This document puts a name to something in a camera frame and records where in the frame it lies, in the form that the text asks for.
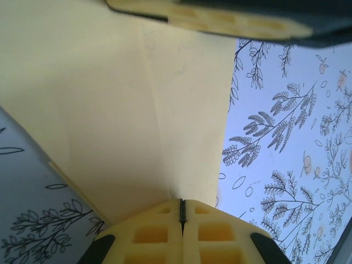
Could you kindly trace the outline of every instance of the black plastic edge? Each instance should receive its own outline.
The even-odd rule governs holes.
[[[229,9],[234,8],[233,6],[234,2],[229,0],[223,0],[219,2],[207,0],[207,1],[201,1],[201,3],[199,0],[182,0],[179,2],[179,4],[193,4],[197,6],[214,7],[210,3],[220,4],[223,8],[224,7]],[[154,16],[154,15],[126,12],[126,11],[111,7],[107,3],[107,1],[106,1],[106,4],[109,7],[109,9],[114,12],[168,23],[168,18],[165,16]],[[317,17],[318,14],[311,14],[309,13],[308,10],[305,13],[299,13],[295,15],[290,11],[288,11],[287,13],[285,12],[282,13],[278,10],[275,11],[275,8],[270,9],[270,11],[265,11],[263,9],[259,10],[258,8],[256,9],[255,7],[251,7],[251,8],[248,7],[248,9],[246,9],[244,8],[244,6],[242,7],[237,6],[237,8],[240,9],[239,11],[244,11],[244,12],[257,13],[262,15],[278,15],[279,17],[282,17],[282,18],[291,18],[293,20],[300,21],[303,24],[306,24],[312,27],[315,31],[313,36],[307,37],[307,38],[291,38],[289,40],[265,40],[265,39],[259,39],[259,38],[252,38],[255,41],[267,41],[267,42],[276,43],[280,45],[298,45],[298,46],[309,47],[309,48],[326,48],[326,47],[352,42],[352,20],[351,20],[352,18],[349,18],[346,21],[345,19],[336,18],[335,16],[332,16],[332,15],[327,17],[322,16],[318,18]],[[317,34],[316,23],[318,25],[321,25],[322,24],[321,21],[324,21],[324,23],[326,23],[325,25],[326,28],[325,30],[318,29],[318,31],[322,31],[322,33]],[[233,35],[226,35],[226,34],[217,34],[217,33],[211,33],[211,32],[203,32],[203,33],[208,33],[208,34],[218,35],[218,36],[226,36],[226,37],[237,37],[237,38],[242,37],[242,36],[233,36]]]
[[[187,222],[187,216],[186,216],[186,201],[180,199],[180,223],[181,223],[181,229],[182,229],[182,236],[183,236],[183,231],[185,229],[185,223]]]
[[[252,233],[251,239],[265,264],[291,264],[274,240],[259,233]]]
[[[94,240],[77,264],[103,264],[114,241],[113,235],[106,235]]]

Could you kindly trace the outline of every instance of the fern illustration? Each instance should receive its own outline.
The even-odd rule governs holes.
[[[223,150],[225,165],[229,166],[238,162],[242,167],[248,167],[260,153],[260,140],[268,134],[271,134],[273,138],[268,147],[274,146],[275,150],[280,147],[279,152],[281,153],[287,145],[293,127],[298,125],[299,128],[302,128],[307,117],[312,114],[317,98],[314,87],[315,84],[305,95],[301,96],[300,85],[289,84],[287,85],[288,91],[279,92],[273,96],[275,104],[270,111],[272,116],[264,111],[250,115],[248,117],[250,123],[244,126],[243,130],[246,131],[245,135],[252,137],[234,136],[229,139],[229,141],[235,141],[242,146],[238,147],[235,144]],[[288,114],[275,125],[274,117],[284,112]]]
[[[275,239],[276,241],[279,240],[281,230],[280,227],[278,227],[277,222],[270,220],[268,217],[263,217],[261,224],[265,227],[265,229],[269,231],[273,239]]]
[[[287,66],[291,65],[291,49],[293,47],[293,45],[284,46],[282,55],[279,55],[282,67],[282,78],[287,78]]]
[[[297,181],[292,171],[288,171],[285,176],[274,170],[271,178],[273,183],[264,185],[264,192],[268,196],[261,201],[262,210],[266,215],[261,224],[292,263],[302,263],[303,254],[308,253],[311,245],[314,212],[322,202],[314,203],[313,193],[304,186],[299,187],[304,199],[298,199]],[[284,238],[280,237],[281,227],[292,227]]]
[[[347,87],[343,90],[343,95],[345,101],[341,101],[340,99],[335,101],[335,108],[337,109],[336,113],[333,115],[324,115],[321,119],[320,123],[320,134],[321,135],[328,135],[330,131],[334,133],[339,126],[339,124],[342,121],[342,117],[346,115],[346,122],[348,123],[352,110],[351,110],[351,105],[352,105],[352,91],[349,91]]]
[[[75,199],[64,202],[59,211],[51,208],[41,214],[32,210],[22,213],[11,227],[16,235],[2,239],[5,263],[25,264],[32,260],[42,264],[54,254],[64,253],[72,246],[71,237],[65,232],[91,213],[92,210],[84,212],[82,204]],[[105,224],[97,217],[91,217],[90,222],[94,225],[86,235],[98,234]]]

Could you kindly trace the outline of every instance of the wallpaper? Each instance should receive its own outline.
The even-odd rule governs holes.
[[[235,55],[217,208],[325,263],[352,216],[352,45],[241,39]]]
[[[76,263],[105,224],[0,108],[0,263]]]
[[[238,41],[216,207],[292,263],[325,263],[352,216],[351,70],[351,45]],[[106,228],[2,109],[0,168],[0,263],[76,263]]]

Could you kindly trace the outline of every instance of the leaf branch drawing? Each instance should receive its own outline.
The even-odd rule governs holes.
[[[327,247],[325,248],[325,244],[323,243],[318,252],[314,254],[315,263],[325,262],[331,255],[334,247],[331,247],[331,241],[327,241]]]
[[[84,212],[82,204],[74,199],[71,203],[63,203],[63,208],[59,211],[43,210],[41,215],[32,210],[22,213],[11,227],[16,236],[10,235],[8,239],[2,239],[5,263],[25,264],[30,258],[34,262],[44,263],[56,252],[65,252],[71,246],[71,237],[65,231],[90,213],[92,210]],[[90,221],[98,223],[98,228],[102,228],[102,221],[98,222],[98,218],[90,218]],[[98,233],[98,228],[91,233]]]
[[[282,55],[279,55],[282,67],[282,78],[287,78],[287,66],[291,65],[291,49],[293,47],[293,45],[284,46]]]
[[[350,197],[349,191],[349,183],[351,182],[351,175],[348,179],[344,177],[343,170],[347,167],[347,151],[340,150],[340,146],[343,143],[342,133],[339,133],[335,136],[335,138],[330,138],[326,140],[325,150],[327,152],[327,160],[328,160],[328,167],[323,172],[323,176],[321,178],[321,182],[325,183],[324,189],[326,189],[331,181],[338,183],[338,188],[334,190],[331,189],[327,194],[328,199],[326,200],[329,204],[327,210],[330,210],[334,198],[337,196],[343,196],[343,202],[335,203],[335,210],[330,211],[329,218],[331,221],[329,225],[333,227],[330,229],[330,235],[332,238],[337,236],[337,232],[342,225],[342,218],[350,206],[352,199]]]
[[[243,48],[245,48],[247,45],[252,46],[252,41],[245,40],[244,38],[239,39],[239,47],[238,47],[238,50],[235,52],[234,69],[232,74],[230,99],[229,99],[229,109],[227,112],[230,112],[231,106],[235,104],[235,99],[238,100],[239,89],[238,89],[238,80],[237,80],[236,72],[243,70],[243,63],[239,57],[239,54],[243,50]]]
[[[263,111],[250,115],[248,117],[250,123],[244,126],[243,130],[246,131],[246,135],[252,137],[234,136],[229,139],[229,141],[235,141],[242,146],[235,144],[223,150],[222,155],[225,156],[223,159],[225,165],[229,166],[238,161],[238,164],[242,167],[248,167],[260,153],[260,140],[268,134],[273,137],[268,148],[275,146],[275,150],[278,150],[281,147],[279,151],[282,152],[291,136],[293,127],[298,125],[299,128],[302,128],[307,117],[313,111],[317,98],[314,93],[314,86],[301,96],[300,85],[289,84],[287,90],[291,95],[288,91],[274,95],[273,101],[275,101],[275,104],[270,111],[272,116]],[[288,112],[288,114],[275,125],[274,117],[283,112]]]
[[[268,50],[270,49],[271,44],[268,42],[262,42],[259,48],[251,47],[249,49],[249,56],[251,57],[253,68],[251,72],[247,73],[247,78],[251,78],[251,87],[255,87],[255,89],[263,88],[263,73],[260,69],[262,58],[266,59],[266,55],[268,54]]]
[[[268,196],[261,201],[262,210],[266,215],[261,224],[292,263],[302,263],[303,254],[308,253],[311,245],[314,212],[322,202],[314,203],[314,195],[308,188],[304,186],[297,188],[293,172],[288,171],[285,176],[274,170],[271,178],[273,183],[264,186],[265,194]],[[303,199],[298,198],[298,190]],[[283,238],[280,237],[282,234],[280,223],[283,228],[293,226]]]
[[[345,86],[343,90],[344,102],[340,99],[335,101],[335,108],[337,111],[331,115],[324,115],[321,119],[320,134],[326,136],[332,131],[336,131],[336,128],[342,121],[342,117],[346,115],[346,122],[348,123],[351,118],[351,105],[352,105],[352,91],[349,91]]]

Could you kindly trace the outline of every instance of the line drawing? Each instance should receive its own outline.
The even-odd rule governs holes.
[[[254,219],[252,219],[251,221],[249,221],[249,223],[252,224],[253,226],[258,227],[258,224],[257,224],[257,222],[255,222]]]
[[[0,134],[6,130],[6,127],[0,128]],[[23,152],[24,149],[21,147],[0,147],[0,155],[14,154],[18,152]]]
[[[319,147],[322,147],[323,146],[323,143],[322,142],[320,142],[319,140],[315,140],[315,144],[317,144],[317,146],[319,146]]]
[[[303,172],[308,175],[310,173],[310,170],[312,169],[312,164],[311,164],[311,158],[310,156],[306,156],[306,152],[303,152],[303,167],[301,171],[301,177],[303,175]]]
[[[352,114],[352,91],[349,91],[345,86],[345,89],[343,90],[343,95],[345,101],[341,101],[340,99],[337,99],[335,101],[335,108],[337,109],[337,111],[333,115],[323,115],[320,124],[321,135],[327,136],[330,131],[332,131],[332,133],[335,133],[336,128],[339,126],[344,115],[346,115],[346,122],[349,122]]]
[[[236,190],[238,188],[240,188],[242,186],[242,184],[244,183],[244,180],[246,179],[246,176],[242,176],[240,178],[238,178],[235,183],[232,185],[232,189]]]
[[[317,122],[317,119],[315,118],[314,120],[313,120],[313,123],[312,123],[312,126],[311,126],[311,128],[310,129],[313,129],[313,127],[315,126],[315,123]]]
[[[291,65],[291,49],[294,48],[294,45],[286,45],[283,48],[282,55],[279,55],[281,60],[282,67],[282,78],[287,78],[287,69],[288,65]]]
[[[263,111],[250,115],[248,119],[251,122],[244,127],[244,130],[246,130],[246,135],[252,137],[234,136],[229,139],[229,141],[235,141],[243,146],[238,147],[235,144],[223,150],[225,165],[229,166],[238,162],[238,165],[248,167],[260,153],[260,140],[268,134],[273,137],[268,148],[275,146],[275,150],[278,150],[281,146],[279,150],[281,153],[291,136],[293,127],[299,125],[299,128],[302,128],[307,118],[312,114],[317,98],[314,93],[315,84],[304,95],[300,95],[300,85],[289,84],[287,90],[290,93],[284,91],[274,95],[273,100],[276,102],[270,111],[273,116]],[[283,112],[288,112],[288,114],[275,125],[274,117]]]
[[[345,78],[347,78],[347,74],[345,73],[345,69],[344,70],[340,70],[340,79],[337,81],[337,88],[336,88],[336,92],[338,90],[342,91],[342,86],[345,84]]]
[[[319,61],[321,62],[320,66],[319,66],[319,72],[320,72],[320,74],[324,74],[324,73],[325,73],[325,69],[329,67],[329,65],[325,63],[326,58],[323,59],[323,58],[320,57],[319,55],[315,55],[315,56],[316,56],[316,57],[319,59]]]
[[[336,161],[336,158],[338,156],[338,150],[342,143],[342,133],[337,134],[334,138],[334,141],[332,138],[326,141],[325,150],[327,152],[328,168],[326,168],[326,171],[323,172],[324,177],[321,179],[321,182],[326,182],[324,189],[327,188],[331,179],[338,179],[342,168],[346,167],[347,152],[341,152],[340,159]]]
[[[323,229],[321,227],[318,228],[317,234],[315,234],[315,233],[313,234],[313,236],[317,236],[317,238],[315,239],[315,242],[314,242],[314,246],[313,246],[314,249],[315,249],[317,242],[322,240],[320,238],[322,234],[323,234]]]
[[[246,189],[246,197],[250,197],[251,195],[253,194],[253,188],[251,186],[249,186],[247,189]]]
[[[321,85],[320,85],[320,88],[325,88],[325,86],[327,85],[327,81],[323,81],[322,83],[321,83]]]
[[[227,112],[230,112],[231,106],[235,105],[234,99],[238,100],[238,79],[237,79],[237,76],[233,73],[232,81],[231,81],[229,109],[227,110]]]
[[[239,216],[239,219],[241,219],[241,217],[242,217],[245,213],[247,213],[247,211],[244,211],[244,212]]]
[[[317,168],[315,169],[315,171],[314,171],[314,178],[313,178],[313,179],[320,179],[319,174],[320,174],[320,168],[317,167]]]
[[[249,56],[251,57],[251,61],[253,62],[253,68],[251,72],[247,73],[247,78],[252,79],[251,87],[255,87],[255,89],[263,88],[263,73],[259,66],[261,65],[261,59],[266,59],[266,55],[268,54],[269,49],[272,44],[269,42],[262,42],[260,47],[253,47],[249,49]]]
[[[219,173],[219,180],[226,179],[226,175],[223,173]]]
[[[284,176],[274,170],[271,178],[274,183],[265,185],[268,196],[261,201],[265,213],[261,225],[292,263],[302,263],[303,254],[308,254],[310,247],[314,212],[323,202],[315,203],[314,195],[308,188],[298,187],[292,171]],[[281,228],[290,230],[283,238]]]
[[[227,112],[230,112],[231,106],[235,104],[235,100],[238,100],[238,90],[239,90],[239,85],[238,85],[238,79],[236,76],[236,72],[239,72],[240,70],[243,70],[243,63],[242,60],[240,59],[239,55],[240,52],[247,46],[250,45],[250,47],[253,46],[253,42],[251,40],[246,40],[244,38],[239,39],[239,47],[238,50],[235,52],[235,59],[234,59],[234,69],[232,73],[232,83],[231,83],[231,90],[230,90],[230,99],[229,99],[229,109]]]
[[[16,235],[2,239],[5,263],[25,264],[29,258],[44,263],[54,254],[65,252],[72,244],[71,237],[64,232],[92,212],[93,210],[84,211],[82,204],[75,199],[71,199],[70,203],[64,202],[63,208],[59,211],[53,208],[43,210],[42,213],[27,210],[17,217],[17,221],[11,227]],[[102,231],[103,221],[97,217],[91,217],[89,220],[94,225],[86,236]]]
[[[66,188],[67,186],[68,186],[67,184],[51,184],[51,185],[45,186],[45,188],[50,190],[57,190],[57,189]]]
[[[320,263],[321,261],[325,262],[330,257],[330,254],[332,253],[334,248],[335,247],[331,246],[331,240],[326,241],[326,247],[323,242],[322,245],[319,247],[319,250],[314,255],[315,263]]]
[[[346,144],[348,145],[352,145],[352,127],[350,128],[350,130],[348,130],[345,134],[345,136],[343,137],[344,141]]]

